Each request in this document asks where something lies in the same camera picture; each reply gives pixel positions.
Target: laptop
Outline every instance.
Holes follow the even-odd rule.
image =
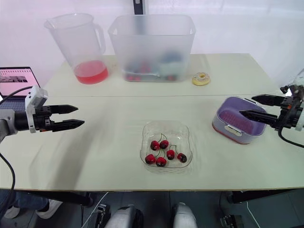
[[[39,86],[39,83],[30,67],[0,67],[0,100],[18,89],[33,85]],[[0,105],[0,109],[24,111],[25,97],[29,91],[30,89],[13,95]]]

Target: white wall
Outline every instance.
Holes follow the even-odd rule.
[[[148,11],[190,15],[193,53],[250,53],[280,86],[304,68],[303,0],[149,0]]]
[[[250,53],[278,85],[303,67],[303,0],[146,0],[150,14],[190,15],[197,28],[193,53]],[[0,0],[0,66],[31,66],[44,85],[64,60],[43,27],[46,18],[87,12],[105,31],[133,14],[132,0]]]

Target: purple container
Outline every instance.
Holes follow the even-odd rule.
[[[255,102],[235,96],[227,98],[213,118],[214,130],[240,144],[250,143],[264,132],[266,124],[251,121],[239,112],[246,110],[266,113]]]

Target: robotic arm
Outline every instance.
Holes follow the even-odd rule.
[[[57,132],[74,129],[84,123],[82,120],[64,120],[59,123],[50,120],[52,114],[67,114],[78,108],[67,104],[43,106],[47,98],[47,91],[35,85],[25,98],[25,111],[0,110],[0,142],[8,135],[17,134],[18,131]]]
[[[282,97],[263,94],[252,97],[253,100],[263,105],[281,107],[281,113],[279,116],[255,110],[240,112],[250,120],[270,125],[278,131],[278,135],[282,140],[304,148],[304,145],[287,140],[282,136],[282,129],[284,127],[294,127],[297,131],[301,131],[304,127],[304,69],[297,75],[292,84],[282,87],[281,91],[286,94],[289,89],[291,91],[291,96]]]

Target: glazed donut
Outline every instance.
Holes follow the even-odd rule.
[[[203,86],[210,82],[210,77],[205,72],[198,72],[195,76],[192,78],[192,83],[196,86]]]

